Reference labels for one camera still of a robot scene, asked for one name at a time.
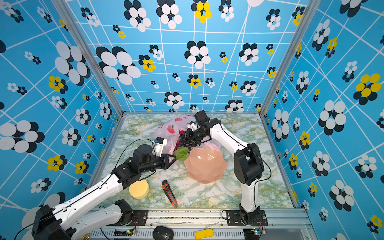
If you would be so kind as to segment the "green lime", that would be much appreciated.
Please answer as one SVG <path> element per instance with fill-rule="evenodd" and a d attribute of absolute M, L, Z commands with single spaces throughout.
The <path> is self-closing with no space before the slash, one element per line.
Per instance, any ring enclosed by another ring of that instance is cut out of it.
<path fill-rule="evenodd" d="M 178 147 L 173 155 L 176 156 L 178 161 L 185 161 L 189 156 L 190 150 L 186 147 Z"/>

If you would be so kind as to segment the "pink plastic bag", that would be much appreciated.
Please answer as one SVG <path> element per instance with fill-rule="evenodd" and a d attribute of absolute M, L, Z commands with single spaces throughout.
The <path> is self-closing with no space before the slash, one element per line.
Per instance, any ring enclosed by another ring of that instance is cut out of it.
<path fill-rule="evenodd" d="M 195 122 L 196 119 L 191 116 L 180 116 L 167 123 L 164 123 L 155 130 L 154 139 L 156 139 L 157 137 L 161 137 L 168 140 L 167 145 L 163 149 L 163 154 L 173 155 L 173 152 L 179 147 L 178 145 L 180 138 L 184 136 L 184 134 L 188 130 L 187 124 L 192 121 Z M 206 142 L 205 140 L 203 141 L 204 142 L 201 145 L 197 145 L 195 147 L 193 147 L 191 144 L 190 152 L 194 148 L 221 151 L 220 147 L 217 144 L 212 142 Z"/>

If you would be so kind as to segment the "dark grape bunch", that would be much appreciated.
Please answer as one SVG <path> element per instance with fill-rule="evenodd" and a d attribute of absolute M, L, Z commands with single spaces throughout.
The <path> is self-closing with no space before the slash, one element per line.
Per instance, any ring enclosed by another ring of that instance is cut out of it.
<path fill-rule="evenodd" d="M 187 149 L 191 149 L 191 142 L 189 138 L 186 138 L 185 136 L 182 136 L 179 141 L 179 147 L 185 147 Z"/>

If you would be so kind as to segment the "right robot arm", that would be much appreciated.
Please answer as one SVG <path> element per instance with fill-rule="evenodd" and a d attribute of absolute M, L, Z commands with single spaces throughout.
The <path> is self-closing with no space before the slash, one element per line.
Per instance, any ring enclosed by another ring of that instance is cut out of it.
<path fill-rule="evenodd" d="M 180 144 L 189 149 L 202 143 L 215 140 L 224 146 L 234 158 L 234 173 L 242 184 L 240 217 L 245 225 L 251 225 L 261 214 L 258 206 L 258 187 L 265 170 L 264 162 L 257 144 L 248 144 L 232 134 L 222 121 L 210 119 L 205 111 L 195 115 L 195 121 L 187 124 Z"/>

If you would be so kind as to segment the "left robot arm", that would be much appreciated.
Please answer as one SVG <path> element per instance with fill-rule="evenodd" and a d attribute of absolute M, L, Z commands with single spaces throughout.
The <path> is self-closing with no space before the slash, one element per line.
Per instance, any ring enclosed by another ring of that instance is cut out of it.
<path fill-rule="evenodd" d="M 130 222 L 132 209 L 125 200 L 96 212 L 91 210 L 105 199 L 142 179 L 146 172 L 166 170 L 176 156 L 157 154 L 152 146 L 140 145 L 132 157 L 117 166 L 110 175 L 78 196 L 55 207 L 45 205 L 35 216 L 32 236 L 35 240 L 77 240 L 107 225 Z"/>

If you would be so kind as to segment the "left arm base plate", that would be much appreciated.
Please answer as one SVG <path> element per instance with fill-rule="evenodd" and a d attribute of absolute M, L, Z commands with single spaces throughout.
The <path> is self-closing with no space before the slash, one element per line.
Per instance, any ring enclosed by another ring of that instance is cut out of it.
<path fill-rule="evenodd" d="M 134 209 L 131 214 L 123 214 L 122 218 L 115 224 L 109 226 L 145 226 L 148 218 L 148 210 Z"/>

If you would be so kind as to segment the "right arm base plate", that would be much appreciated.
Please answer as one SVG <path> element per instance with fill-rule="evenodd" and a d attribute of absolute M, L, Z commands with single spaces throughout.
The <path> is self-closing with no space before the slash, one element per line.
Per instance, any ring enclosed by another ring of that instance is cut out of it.
<path fill-rule="evenodd" d="M 240 210 L 227 210 L 224 215 L 229 227 L 267 227 L 269 225 L 265 211 L 255 210 L 246 213 Z"/>

